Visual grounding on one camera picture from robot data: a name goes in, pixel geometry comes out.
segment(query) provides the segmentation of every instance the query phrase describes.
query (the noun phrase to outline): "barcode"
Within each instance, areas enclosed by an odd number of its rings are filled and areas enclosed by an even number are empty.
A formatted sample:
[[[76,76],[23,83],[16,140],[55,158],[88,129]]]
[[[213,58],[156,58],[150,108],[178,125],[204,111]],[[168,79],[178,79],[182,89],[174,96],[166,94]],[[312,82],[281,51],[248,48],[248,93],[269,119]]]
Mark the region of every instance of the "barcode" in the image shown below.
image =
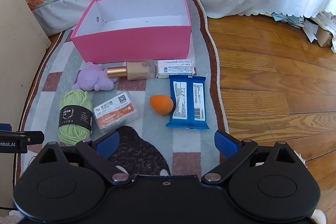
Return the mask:
[[[120,103],[123,103],[123,102],[127,101],[125,95],[119,96],[118,99],[119,99]]]
[[[201,118],[201,109],[198,107],[194,109],[194,119],[200,119],[200,118]]]

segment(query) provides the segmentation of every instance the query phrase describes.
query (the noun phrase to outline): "orange makeup sponge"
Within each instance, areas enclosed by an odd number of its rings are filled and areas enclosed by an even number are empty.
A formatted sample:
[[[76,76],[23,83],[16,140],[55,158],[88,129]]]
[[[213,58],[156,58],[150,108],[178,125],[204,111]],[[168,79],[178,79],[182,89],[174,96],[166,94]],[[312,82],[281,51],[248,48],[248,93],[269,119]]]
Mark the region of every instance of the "orange makeup sponge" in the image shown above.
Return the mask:
[[[173,100],[165,95],[153,95],[149,98],[152,108],[160,115],[167,115],[171,113],[174,107]]]

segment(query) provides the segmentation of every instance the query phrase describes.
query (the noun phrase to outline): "black cartoon pattern on rug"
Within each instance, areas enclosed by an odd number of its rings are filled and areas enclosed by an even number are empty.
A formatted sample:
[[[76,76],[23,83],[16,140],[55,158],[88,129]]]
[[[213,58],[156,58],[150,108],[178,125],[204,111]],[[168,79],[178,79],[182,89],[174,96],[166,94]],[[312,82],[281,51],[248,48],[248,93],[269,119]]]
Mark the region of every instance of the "black cartoon pattern on rug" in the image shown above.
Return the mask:
[[[122,167],[131,178],[142,175],[170,175],[169,166],[163,155],[149,142],[144,141],[129,126],[118,128],[119,146],[108,158]]]

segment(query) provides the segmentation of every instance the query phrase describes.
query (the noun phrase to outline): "green yarn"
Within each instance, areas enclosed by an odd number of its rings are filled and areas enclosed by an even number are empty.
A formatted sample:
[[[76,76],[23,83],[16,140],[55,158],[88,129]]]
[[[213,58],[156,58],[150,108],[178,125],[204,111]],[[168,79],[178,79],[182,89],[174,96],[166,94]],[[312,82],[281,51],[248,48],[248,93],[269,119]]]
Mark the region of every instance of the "green yarn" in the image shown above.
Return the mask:
[[[87,91],[80,89],[67,92],[61,98],[59,110],[68,105],[79,105],[92,111],[92,103]],[[90,133],[90,130],[77,125],[64,125],[58,128],[58,138],[67,145],[75,145],[90,137]]]

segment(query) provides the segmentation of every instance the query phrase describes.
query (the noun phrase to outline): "pink box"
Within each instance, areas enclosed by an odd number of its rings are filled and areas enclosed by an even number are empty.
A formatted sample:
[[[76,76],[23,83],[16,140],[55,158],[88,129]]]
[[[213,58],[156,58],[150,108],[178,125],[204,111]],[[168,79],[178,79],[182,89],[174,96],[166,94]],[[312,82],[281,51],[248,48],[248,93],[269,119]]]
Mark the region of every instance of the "pink box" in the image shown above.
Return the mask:
[[[185,59],[191,22],[186,0],[92,0],[71,40],[85,62]]]

